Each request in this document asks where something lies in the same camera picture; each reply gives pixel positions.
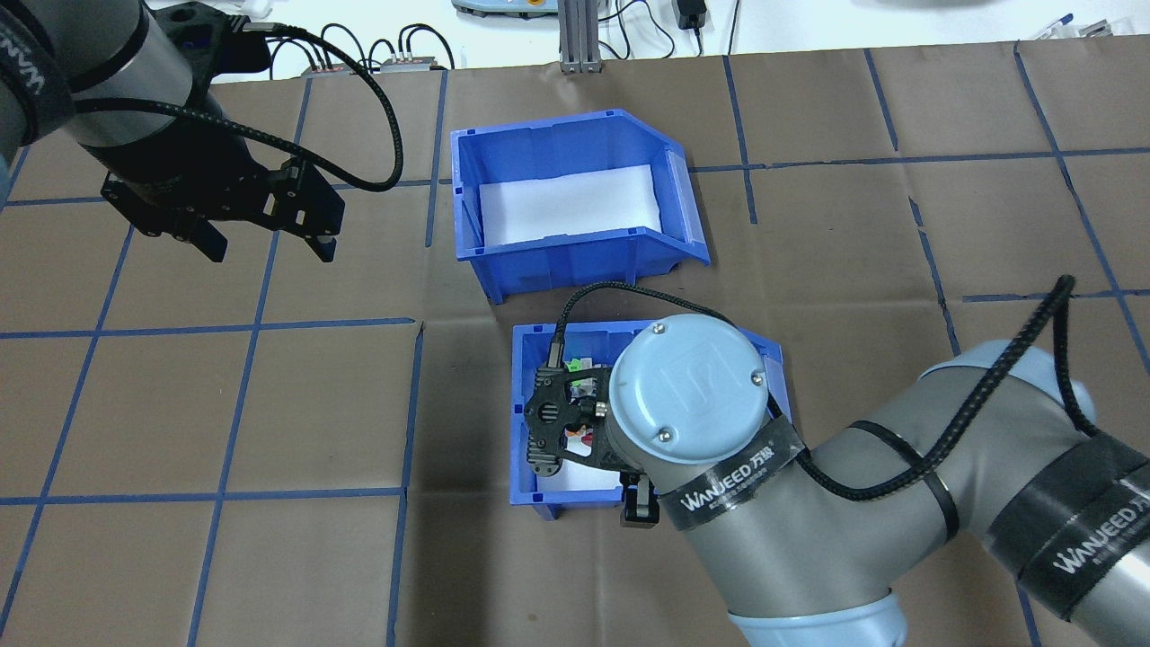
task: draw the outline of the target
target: black band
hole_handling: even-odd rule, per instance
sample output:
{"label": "black band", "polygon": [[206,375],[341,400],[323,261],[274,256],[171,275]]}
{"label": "black band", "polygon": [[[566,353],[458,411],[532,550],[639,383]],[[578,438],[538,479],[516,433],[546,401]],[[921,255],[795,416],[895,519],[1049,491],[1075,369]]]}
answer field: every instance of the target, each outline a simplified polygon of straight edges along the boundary
{"label": "black band", "polygon": [[147,8],[144,2],[140,2],[139,21],[136,23],[136,30],[132,31],[130,37],[128,37],[128,41],[124,43],[124,46],[107,61],[103,61],[94,68],[69,78],[68,86],[71,88],[72,94],[77,94],[90,87],[95,87],[115,76],[120,70],[124,69],[124,67],[130,63],[132,59],[136,57],[136,54],[139,54],[140,49],[144,47],[144,41],[147,40],[148,25],[151,22],[151,14],[147,13]]}
{"label": "black band", "polygon": [[702,526],[753,499],[759,486],[789,465],[805,447],[790,421],[775,418],[737,454],[661,494],[659,504],[675,530]]}
{"label": "black band", "polygon": [[[915,452],[911,444],[906,442],[903,437],[877,423],[872,423],[871,421],[856,421],[849,426],[867,432],[874,438],[887,444],[887,447],[898,453],[898,456],[900,456],[907,465],[913,465],[922,460],[922,455]],[[942,483],[942,479],[938,478],[937,473],[928,472],[925,477],[922,477],[922,480],[927,484],[927,487],[930,488],[930,494],[934,495],[935,501],[938,502],[938,510],[942,511],[942,518],[946,523],[946,541],[950,541],[954,539],[956,534],[958,534],[959,529],[958,507],[954,506],[954,498],[950,495],[950,491],[946,490],[946,484]]]}
{"label": "black band", "polygon": [[52,55],[18,16],[0,5],[0,83],[24,113],[21,145],[60,128],[72,115],[71,94]]}
{"label": "black band", "polygon": [[55,56],[56,51],[52,46],[52,39],[48,38],[48,31],[44,29],[40,21],[24,6],[20,0],[0,0],[0,7],[8,9],[8,11],[16,17],[21,24],[28,29],[29,33],[36,38],[36,41],[44,47],[44,51],[48,53],[49,56]]}
{"label": "black band", "polygon": [[987,532],[987,548],[1028,593],[1067,619],[1148,537],[1150,465],[1098,434],[1055,460],[1003,508]]}

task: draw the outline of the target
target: blue plastic bin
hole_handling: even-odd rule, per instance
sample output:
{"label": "blue plastic bin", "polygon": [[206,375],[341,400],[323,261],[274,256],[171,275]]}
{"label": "blue plastic bin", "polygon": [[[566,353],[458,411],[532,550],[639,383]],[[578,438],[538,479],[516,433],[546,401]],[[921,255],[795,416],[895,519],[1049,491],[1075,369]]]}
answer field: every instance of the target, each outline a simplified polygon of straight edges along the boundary
{"label": "blue plastic bin", "polygon": [[[569,323],[564,362],[574,357],[590,357],[598,364],[611,367],[631,340],[651,323],[651,319]],[[619,506],[622,501],[621,486],[613,490],[544,492],[539,488],[539,478],[527,463],[529,432],[523,419],[523,408],[535,392],[535,370],[546,362],[551,336],[554,332],[554,323],[515,326],[512,330],[511,504],[534,506],[539,516],[547,521],[553,521],[564,508],[610,508]],[[767,369],[767,388],[774,394],[779,407],[790,417],[782,349],[770,340],[746,331],[742,332],[762,355]],[[566,463],[562,469],[568,469]]]}
{"label": "blue plastic bin", "polygon": [[[646,226],[484,245],[480,185],[651,165],[662,231]],[[711,263],[683,147],[621,109],[451,133],[455,257],[488,298],[666,274],[688,257]]]}

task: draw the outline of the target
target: power adapter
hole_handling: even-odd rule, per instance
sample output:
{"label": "power adapter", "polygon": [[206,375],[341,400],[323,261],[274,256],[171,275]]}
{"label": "power adapter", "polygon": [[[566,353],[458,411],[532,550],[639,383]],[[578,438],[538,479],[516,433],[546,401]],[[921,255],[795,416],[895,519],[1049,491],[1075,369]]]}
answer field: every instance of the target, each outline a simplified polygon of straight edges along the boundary
{"label": "power adapter", "polygon": [[695,30],[707,24],[706,0],[675,0],[674,5],[678,29]]}

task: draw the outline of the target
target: blue tape line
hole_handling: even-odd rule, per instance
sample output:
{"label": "blue tape line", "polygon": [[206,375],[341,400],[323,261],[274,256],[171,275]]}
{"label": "blue tape line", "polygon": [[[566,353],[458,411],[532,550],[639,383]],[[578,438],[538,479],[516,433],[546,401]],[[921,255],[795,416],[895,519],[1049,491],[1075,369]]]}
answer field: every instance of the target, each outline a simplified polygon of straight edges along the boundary
{"label": "blue tape line", "polygon": [[[8,197],[12,195],[13,190],[16,188],[16,180],[20,179],[20,171],[24,168],[24,160],[28,159],[29,146],[24,146],[24,149],[20,152],[20,156],[16,157],[16,165],[12,167],[12,172],[8,174],[8,191],[0,192],[0,213],[3,213],[3,207],[10,205]],[[8,160],[0,157],[0,162],[7,163]]]}
{"label": "blue tape line", "polygon": [[388,599],[386,646],[396,647],[396,623],[399,621],[399,578],[404,563],[404,536],[407,534],[407,491],[399,495],[399,518],[396,522],[396,548],[391,553],[391,593]]}
{"label": "blue tape line", "polygon": [[[112,270],[108,291],[103,295],[103,305],[100,306],[100,314],[95,319],[97,331],[103,329],[103,322],[108,317],[108,309],[112,308],[112,298],[116,292],[116,285],[120,283],[120,274],[124,269],[124,259],[128,257],[128,248],[132,242],[133,230],[131,225],[128,226],[124,241],[120,245],[120,255],[116,259],[115,268]],[[56,478],[56,470],[60,468],[64,445],[68,442],[72,422],[76,419],[76,409],[79,407],[80,394],[84,393],[87,372],[92,369],[92,359],[95,356],[95,345],[98,341],[99,338],[93,337],[92,341],[89,342],[87,353],[84,355],[84,363],[80,365],[79,376],[76,378],[76,388],[72,390],[71,401],[68,403],[68,414],[64,415],[64,422],[60,429],[60,438],[56,440],[56,447],[52,453],[52,462],[48,464],[48,472],[44,477],[44,485],[40,487],[40,496],[36,504],[36,511],[32,513],[32,522],[29,524],[28,534],[24,536],[24,545],[21,547],[20,559],[16,561],[16,571],[13,573],[12,584],[8,585],[8,595],[5,596],[3,608],[0,609],[0,636],[3,636],[5,626],[8,624],[12,606],[16,600],[16,591],[20,588],[20,580],[23,577],[24,568],[28,565],[28,556],[32,550],[32,542],[36,541],[36,533],[40,527],[40,518],[44,516],[44,507],[48,499],[48,492],[52,491],[52,483]]]}
{"label": "blue tape line", "polygon": [[336,490],[275,490],[266,492],[176,492],[158,494],[67,494],[40,499],[38,496],[0,498],[0,508],[34,506],[44,501],[46,506],[90,506],[100,503],[184,503],[200,501],[282,501],[299,499],[359,499],[399,496],[399,487],[359,487]]}
{"label": "blue tape line", "polygon": [[[443,147],[443,115],[447,106],[447,70],[439,72],[439,103],[435,113],[435,147],[431,149],[431,178],[439,179],[439,148]],[[428,195],[428,222],[427,232],[423,236],[423,246],[430,247],[435,239],[435,202],[439,193],[437,186],[432,185]]]}
{"label": "blue tape line", "polygon": [[267,492],[227,492],[224,501],[298,501],[301,499],[361,499],[399,496],[398,487],[358,487],[338,490],[282,490]]}
{"label": "blue tape line", "polygon": [[754,186],[751,184],[750,161],[746,155],[746,134],[743,132],[743,113],[738,108],[738,91],[735,90],[735,72],[730,69],[730,56],[722,57],[723,74],[727,75],[727,92],[730,93],[730,109],[735,116],[735,136],[738,138],[738,157],[743,169],[743,190],[746,191],[746,211],[751,224],[759,223],[759,213],[754,206]]}
{"label": "blue tape line", "polygon": [[1050,121],[1046,118],[1045,110],[1042,109],[1042,103],[1038,101],[1038,94],[1034,91],[1034,84],[1030,82],[1030,75],[1026,71],[1026,62],[1022,61],[1022,53],[1019,49],[1019,43],[1014,44],[1014,64],[1018,67],[1018,72],[1022,77],[1022,85],[1026,86],[1026,93],[1030,98],[1034,111],[1038,115],[1038,121],[1042,123],[1042,131],[1046,133],[1046,139],[1050,141],[1050,149],[1053,151],[1055,159],[1058,160],[1058,169],[1063,174],[1063,180],[1066,183],[1066,188],[1071,192],[1071,197],[1074,198],[1074,206],[1078,207],[1079,219],[1082,221],[1082,228],[1086,229],[1086,234],[1090,238],[1090,245],[1094,247],[1094,253],[1098,256],[1098,263],[1102,265],[1102,270],[1106,275],[1106,279],[1110,282],[1110,288],[1113,291],[1114,298],[1118,300],[1118,307],[1122,310],[1122,317],[1126,318],[1126,328],[1130,332],[1130,339],[1134,342],[1134,348],[1137,349],[1138,356],[1142,359],[1142,368],[1147,375],[1150,376],[1150,353],[1147,352],[1145,342],[1142,340],[1142,333],[1138,332],[1137,323],[1134,321],[1134,313],[1130,311],[1130,305],[1126,302],[1126,295],[1122,293],[1122,286],[1118,284],[1118,276],[1114,274],[1114,269],[1110,265],[1110,259],[1106,257],[1106,252],[1102,248],[1102,241],[1098,239],[1098,234],[1094,230],[1094,224],[1090,222],[1090,215],[1086,210],[1086,203],[1082,201],[1082,197],[1074,186],[1074,179],[1071,177],[1070,168],[1066,165],[1066,157],[1058,147],[1058,139],[1055,138],[1055,131],[1050,126]]}
{"label": "blue tape line", "polygon": [[12,200],[8,202],[10,207],[36,207],[43,205],[82,205],[90,202],[102,202],[103,198],[100,197],[84,197],[84,198],[43,198],[38,200]]}
{"label": "blue tape line", "polygon": [[404,476],[400,483],[399,516],[396,519],[396,548],[391,555],[391,594],[388,600],[388,647],[396,646],[396,622],[399,619],[399,580],[404,563],[404,538],[407,534],[407,490],[412,485],[412,459],[415,454],[415,415],[420,400],[420,376],[423,372],[423,329],[415,336],[412,357],[412,387],[407,398],[407,444],[404,447]]}
{"label": "blue tape line", "polygon": [[308,329],[355,329],[361,326],[404,326],[415,323],[414,318],[393,316],[384,318],[332,318],[330,321],[281,321],[260,323],[262,331],[300,331]]}
{"label": "blue tape line", "polygon": [[938,263],[935,261],[934,251],[930,249],[930,239],[927,237],[927,232],[922,229],[922,210],[919,209],[919,203],[910,198],[911,213],[914,215],[914,223],[919,226],[919,240],[922,242],[922,253],[927,256],[927,264],[930,265],[930,279],[935,284],[935,295],[938,299],[938,307],[942,308],[943,321],[946,322],[946,339],[950,340],[950,351],[958,356],[961,353],[958,346],[958,334],[954,332],[954,317],[950,313],[950,307],[946,305],[946,294],[942,288],[942,276],[938,275]]}
{"label": "blue tape line", "polygon": [[722,57],[723,74],[727,75],[727,92],[730,94],[730,108],[735,116],[735,136],[738,137],[738,157],[743,165],[749,160],[746,156],[746,136],[743,132],[743,113],[738,109],[738,91],[735,90],[735,72],[730,69],[730,56]]}
{"label": "blue tape line", "polygon": [[882,108],[882,120],[887,122],[887,133],[890,134],[890,145],[898,149],[898,132],[895,131],[895,120],[890,117],[890,107],[887,105],[887,94],[882,91],[882,80],[879,78],[879,68],[874,67],[874,56],[871,48],[862,49],[866,57],[866,67],[871,70],[871,80],[874,83],[874,92],[879,95],[879,107]]}
{"label": "blue tape line", "polygon": [[[404,326],[414,323],[407,316],[390,316],[378,318],[331,318],[314,321],[281,321],[277,323],[260,323],[263,331],[298,331],[306,329],[354,329],[362,326]],[[155,338],[164,336],[207,336],[213,333],[250,333],[254,329],[251,323],[231,323],[221,326],[186,326],[176,329],[116,329],[112,331],[26,331],[17,333],[0,333],[0,340],[45,340],[45,339],[86,339],[86,338]]]}
{"label": "blue tape line", "polygon": [[95,337],[94,331],[30,331],[26,333],[0,333],[0,340],[59,340],[93,337]]}
{"label": "blue tape line", "polygon": [[210,492],[179,492],[171,494],[77,494],[49,496],[48,506],[90,506],[95,503],[186,503],[214,501]]}
{"label": "blue tape line", "polygon": [[765,163],[731,163],[726,165],[692,165],[687,170],[688,172],[722,172],[727,170],[764,170],[767,168]]}
{"label": "blue tape line", "polygon": [[743,190],[746,191],[746,211],[751,214],[751,224],[759,223],[759,211],[754,207],[754,186],[751,185],[751,171],[743,171]]}
{"label": "blue tape line", "polygon": [[299,144],[300,139],[304,137],[304,121],[307,118],[307,105],[312,102],[312,79],[308,78],[304,82],[304,99],[299,105],[299,116],[296,117],[296,134],[292,137],[292,143]]}
{"label": "blue tape line", "polygon": [[212,333],[244,333],[250,332],[251,326],[244,323],[223,326],[186,326],[177,329],[117,329],[115,331],[101,331],[97,333],[101,338],[155,338],[163,336],[207,336]]}
{"label": "blue tape line", "polygon": [[212,575],[212,560],[215,555],[215,541],[220,533],[220,516],[223,513],[224,493],[228,490],[228,477],[231,475],[231,461],[236,454],[236,439],[239,437],[239,424],[244,417],[244,405],[247,400],[247,387],[252,380],[252,364],[255,362],[255,347],[260,341],[260,322],[268,300],[268,287],[271,284],[271,268],[276,260],[276,248],[279,242],[279,231],[271,233],[268,245],[268,260],[263,267],[263,280],[260,285],[260,298],[255,305],[255,321],[252,337],[247,342],[247,355],[244,359],[244,373],[239,380],[239,393],[236,396],[236,409],[231,417],[231,429],[228,432],[228,445],[223,454],[223,468],[220,470],[220,484],[216,487],[216,501],[212,509],[212,525],[208,526],[208,541],[204,550],[204,563],[200,567],[200,580],[195,588],[195,604],[192,607],[192,622],[187,630],[187,647],[194,647],[199,638],[200,618],[204,614],[204,596],[208,588],[208,577]]}
{"label": "blue tape line", "polygon": [[[1150,290],[1122,290],[1124,294],[1128,296],[1141,296],[1150,294]],[[963,302],[998,302],[998,301],[1014,301],[1014,300],[1042,300],[1046,298],[1049,292],[1030,292],[1028,294],[1017,294],[1017,293],[1000,293],[1000,294],[966,294],[963,296]],[[1071,294],[1072,299],[1102,299],[1102,298],[1113,298],[1113,290],[1103,290],[1101,292],[1086,292],[1080,294]]]}
{"label": "blue tape line", "polygon": [[1042,637],[1038,636],[1038,625],[1034,622],[1034,608],[1030,607],[1030,596],[1017,584],[1014,591],[1018,592],[1018,603],[1022,607],[1022,619],[1026,622],[1026,632],[1030,636],[1032,647],[1042,647]]}
{"label": "blue tape line", "polygon": [[9,188],[16,188],[16,180],[20,179],[20,171],[24,170],[24,162],[28,160],[28,152],[32,149],[32,146],[24,146],[24,149],[20,152],[20,156],[16,157],[16,165],[12,167],[12,176],[8,179]]}
{"label": "blue tape line", "polygon": [[1063,156],[1081,157],[1095,155],[1144,155],[1150,153],[1150,147],[1133,146],[1129,148],[1088,148],[1084,151],[1063,151]]}
{"label": "blue tape line", "polygon": [[857,157],[849,160],[810,160],[773,162],[765,164],[767,170],[779,168],[795,168],[798,165],[882,165],[892,163],[934,163],[934,162],[961,162],[961,161],[991,161],[991,160],[1035,160],[1050,159],[1055,154],[1049,151],[1033,151],[1022,153],[977,153],[965,155],[911,155],[902,157]]}

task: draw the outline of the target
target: light blue joint cap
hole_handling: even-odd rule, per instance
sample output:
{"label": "light blue joint cap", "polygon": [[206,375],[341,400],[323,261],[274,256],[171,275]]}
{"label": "light blue joint cap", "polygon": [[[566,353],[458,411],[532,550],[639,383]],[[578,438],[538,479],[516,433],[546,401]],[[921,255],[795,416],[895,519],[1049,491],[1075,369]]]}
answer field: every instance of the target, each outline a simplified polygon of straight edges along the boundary
{"label": "light blue joint cap", "polygon": [[[926,376],[949,367],[990,369],[990,365],[998,360],[998,356],[1006,351],[1009,345],[1010,342],[1005,340],[983,342],[950,362],[931,367],[919,376],[919,379],[921,380]],[[1010,370],[1010,375],[1046,394],[1058,405],[1064,405],[1063,396],[1058,393],[1058,380],[1055,378],[1055,359],[1049,353],[1030,347],[1022,354],[1022,359],[1018,361],[1018,364]],[[1082,414],[1091,423],[1096,423],[1098,421],[1098,413],[1094,408],[1094,400],[1090,398],[1090,393],[1078,380],[1071,380],[1071,386],[1074,388],[1074,398],[1078,399]]]}
{"label": "light blue joint cap", "polygon": [[8,160],[0,154],[0,207],[8,202],[8,191],[12,191],[12,184],[8,179]]}
{"label": "light blue joint cap", "polygon": [[902,647],[906,617],[894,593],[853,609],[791,618],[730,616],[751,647]]}
{"label": "light blue joint cap", "polygon": [[660,318],[611,372],[611,411],[643,452],[682,465],[728,459],[767,409],[762,357],[734,326],[704,314]]}

